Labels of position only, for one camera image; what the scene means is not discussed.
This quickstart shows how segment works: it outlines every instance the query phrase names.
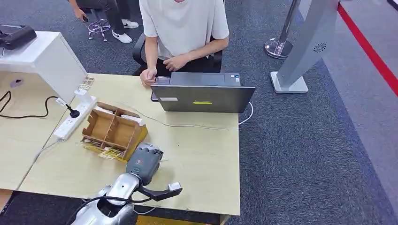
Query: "white label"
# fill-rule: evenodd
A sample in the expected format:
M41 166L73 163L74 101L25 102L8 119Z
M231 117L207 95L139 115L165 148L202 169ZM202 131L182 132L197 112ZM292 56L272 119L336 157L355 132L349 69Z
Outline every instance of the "white label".
M161 97L161 101L167 102L167 101L178 101L176 97Z

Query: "gray carpet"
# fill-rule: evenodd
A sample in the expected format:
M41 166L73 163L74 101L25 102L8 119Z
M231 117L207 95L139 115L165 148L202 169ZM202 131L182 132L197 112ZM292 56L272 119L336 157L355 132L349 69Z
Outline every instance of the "gray carpet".
M16 3L8 1L0 21L61 31L88 72L127 75L137 67L130 58L131 45L112 38L108 43L87 40L84 26L64 2L23 2L32 12L18 12ZM323 61L305 75L308 94L273 92L268 74L283 61L266 56L263 44L278 35L289 4L288 0L227 0L231 36L223 70L239 72L246 85L257 87L254 116L240 127L241 216L228 224L396 225L391 204ZM293 41L301 23L297 16ZM130 32L135 39L139 33ZM76 199L21 193L1 215L0 225L63 224L78 204Z

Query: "sitting person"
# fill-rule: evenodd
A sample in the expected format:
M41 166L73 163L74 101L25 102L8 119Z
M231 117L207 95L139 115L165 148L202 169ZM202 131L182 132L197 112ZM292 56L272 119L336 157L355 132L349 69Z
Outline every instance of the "sitting person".
M171 72L214 72L207 57L228 46L222 0L139 0L147 68L144 86Z
M138 23L131 22L128 0L69 0L75 16L84 22L86 14L80 8L101 9L105 12L112 28L112 35L123 43L130 43L132 39L124 32L125 28L133 29Z

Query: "person's hand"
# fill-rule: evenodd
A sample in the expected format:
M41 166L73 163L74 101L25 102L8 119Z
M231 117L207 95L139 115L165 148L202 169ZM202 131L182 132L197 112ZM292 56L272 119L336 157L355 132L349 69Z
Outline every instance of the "person's hand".
M83 10L76 8L73 11L75 12L76 18L80 19L81 21L84 22L83 16L87 18L86 13L84 13Z
M177 71L185 66L190 61L187 55L178 55L163 62L166 65L166 69L169 71Z
M144 87L150 87L152 84L155 83L155 77L158 73L156 68L148 68L139 75L141 78L141 83Z

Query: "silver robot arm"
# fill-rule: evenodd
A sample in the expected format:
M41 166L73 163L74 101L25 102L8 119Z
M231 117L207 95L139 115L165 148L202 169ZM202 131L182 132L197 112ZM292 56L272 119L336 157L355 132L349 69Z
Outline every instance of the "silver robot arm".
M144 187L151 182L158 170L162 155L163 152L157 147L140 144L127 163L127 173L121 174L113 185L106 186L95 198L83 204L77 210L72 225L127 225L134 214L134 203L161 201L179 195L182 191L180 183L168 184L164 191L153 191ZM136 191L148 198L131 200Z
M106 186L98 192L98 197L112 196L130 199L138 186L137 176L124 173L116 179L112 186ZM133 214L133 203L100 199L88 203L79 210L72 225L124 225L129 224L128 221L131 220Z

